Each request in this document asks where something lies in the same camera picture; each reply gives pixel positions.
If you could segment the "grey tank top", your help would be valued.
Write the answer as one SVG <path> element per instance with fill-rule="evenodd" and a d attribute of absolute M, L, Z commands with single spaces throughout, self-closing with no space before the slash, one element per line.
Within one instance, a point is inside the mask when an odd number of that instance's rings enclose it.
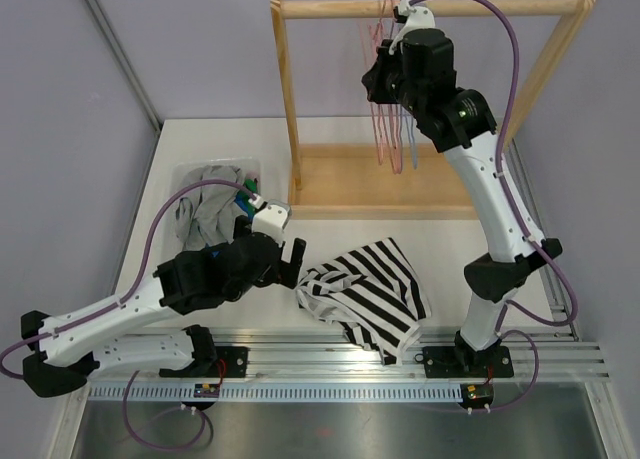
<path fill-rule="evenodd" d="M 243 184 L 245 177 L 244 171 L 236 166 L 209 165 L 188 172 L 179 188 L 207 179 Z M 193 189 L 180 199 L 174 229 L 184 251 L 233 241 L 236 218 L 245 215 L 235 203 L 238 193 L 235 188 L 213 184 Z"/>

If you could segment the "green tank top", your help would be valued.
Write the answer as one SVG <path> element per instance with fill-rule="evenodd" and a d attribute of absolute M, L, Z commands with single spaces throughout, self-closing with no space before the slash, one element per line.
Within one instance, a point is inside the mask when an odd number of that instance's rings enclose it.
<path fill-rule="evenodd" d="M 243 187 L 249 190 L 252 194 L 258 193 L 258 180 L 256 178 L 247 177 L 244 181 Z M 236 194 L 234 203 L 248 216 L 255 214 L 255 208 L 250 203 L 251 197 L 246 193 L 239 191 Z"/>

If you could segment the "black white striped top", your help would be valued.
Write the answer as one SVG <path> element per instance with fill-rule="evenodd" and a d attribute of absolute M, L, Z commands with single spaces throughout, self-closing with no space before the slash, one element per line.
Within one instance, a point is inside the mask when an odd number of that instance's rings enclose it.
<path fill-rule="evenodd" d="M 429 298 L 397 242 L 387 237 L 309 268 L 295 289 L 298 305 L 338 324 L 351 344 L 400 366 L 432 316 Z"/>

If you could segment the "blue tank top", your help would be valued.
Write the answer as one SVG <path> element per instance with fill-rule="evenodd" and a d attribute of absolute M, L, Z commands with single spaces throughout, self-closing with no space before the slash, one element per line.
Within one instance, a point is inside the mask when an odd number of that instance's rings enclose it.
<path fill-rule="evenodd" d="M 209 246 L 230 244 L 248 233 L 253 215 L 254 209 L 247 201 L 235 199 L 224 205 L 216 215 Z"/>

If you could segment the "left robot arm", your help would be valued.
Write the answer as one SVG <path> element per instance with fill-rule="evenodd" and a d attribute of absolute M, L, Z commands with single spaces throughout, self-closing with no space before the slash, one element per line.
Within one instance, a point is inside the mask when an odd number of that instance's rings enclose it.
<path fill-rule="evenodd" d="M 166 335 L 137 335 L 141 327 L 236 302 L 252 288 L 292 289 L 306 242 L 282 245 L 260 232 L 243 232 L 230 244 L 183 251 L 157 267 L 127 300 L 113 295 L 61 316 L 31 311 L 21 318 L 30 355 L 22 380 L 39 397 L 68 394 L 88 381 L 136 370 L 162 377 L 203 377 L 218 354 L 208 328 L 191 325 Z"/>

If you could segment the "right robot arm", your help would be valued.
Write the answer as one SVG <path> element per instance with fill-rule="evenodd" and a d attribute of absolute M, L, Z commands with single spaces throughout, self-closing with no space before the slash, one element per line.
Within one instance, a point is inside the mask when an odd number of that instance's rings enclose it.
<path fill-rule="evenodd" d="M 482 94 L 457 86 L 454 45 L 443 31 L 418 28 L 383 40 L 362 83 L 369 101 L 399 104 L 411 114 L 470 194 L 488 251 L 464 268 L 472 296 L 453 359 L 460 372 L 476 375 L 496 355 L 507 301 L 545 265 L 543 257 L 557 257 L 562 246 L 535 223 L 522 232 L 512 210 L 522 202 L 509 200 L 503 189 L 511 178 L 496 150 L 497 123 Z"/>

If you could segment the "clear plastic basket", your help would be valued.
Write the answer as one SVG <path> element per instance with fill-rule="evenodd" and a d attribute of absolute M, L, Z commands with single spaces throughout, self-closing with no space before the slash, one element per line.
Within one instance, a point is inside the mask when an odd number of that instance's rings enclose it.
<path fill-rule="evenodd" d="M 258 191 L 260 189 L 260 175 L 261 175 L 261 165 L 260 162 L 254 158 L 250 157 L 240 157 L 240 158 L 232 158 L 232 159 L 217 159 L 217 160 L 209 160 L 209 161 L 199 161 L 199 162 L 187 162 L 182 163 L 173 171 L 172 182 L 171 182 L 171 190 L 172 194 L 181 190 L 179 188 L 180 183 L 186 174 L 196 168 L 209 166 L 209 165 L 232 165 L 242 169 L 247 177 L 256 178 L 258 180 Z M 177 200 L 166 213 L 165 216 L 165 224 L 167 229 L 167 234 L 173 237 L 174 248 L 176 251 L 181 252 L 184 251 L 182 249 L 182 244 L 178 240 L 175 229 L 174 229 L 174 221 L 175 221 L 175 209 L 177 203 L 180 201 Z"/>

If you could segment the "wooden clothes rack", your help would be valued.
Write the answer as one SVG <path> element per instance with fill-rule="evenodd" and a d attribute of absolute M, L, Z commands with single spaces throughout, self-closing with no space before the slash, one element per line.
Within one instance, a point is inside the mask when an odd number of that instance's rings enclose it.
<path fill-rule="evenodd" d="M 493 0 L 507 16 L 556 16 L 559 21 L 520 87 L 507 121 L 506 137 L 517 134 L 544 87 L 569 49 L 596 0 Z M 389 0 L 270 0 L 291 151 L 288 201 L 297 219 L 472 220 L 475 212 L 461 180 L 430 145 L 418 155 L 425 165 L 394 174 L 375 164 L 378 150 L 358 144 L 356 135 L 339 127 L 345 139 L 336 144 L 311 134 L 299 140 L 292 64 L 286 23 L 296 19 L 371 19 L 392 14 Z"/>

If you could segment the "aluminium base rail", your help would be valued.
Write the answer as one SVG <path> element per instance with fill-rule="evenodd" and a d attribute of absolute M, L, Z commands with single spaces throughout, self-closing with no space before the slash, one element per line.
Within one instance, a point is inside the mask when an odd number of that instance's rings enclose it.
<path fill-rule="evenodd" d="M 539 354 L 538 380 L 542 383 L 606 383 L 609 368 L 595 342 L 581 341 L 569 329 L 523 329 Z M 399 366 L 384 366 L 379 354 L 365 351 L 331 328 L 258 330 L 213 328 L 217 345 L 249 349 L 246 378 L 272 382 L 421 382 L 424 367 L 414 356 L 426 346 L 453 343 L 453 328 L 428 328 L 410 347 Z"/>

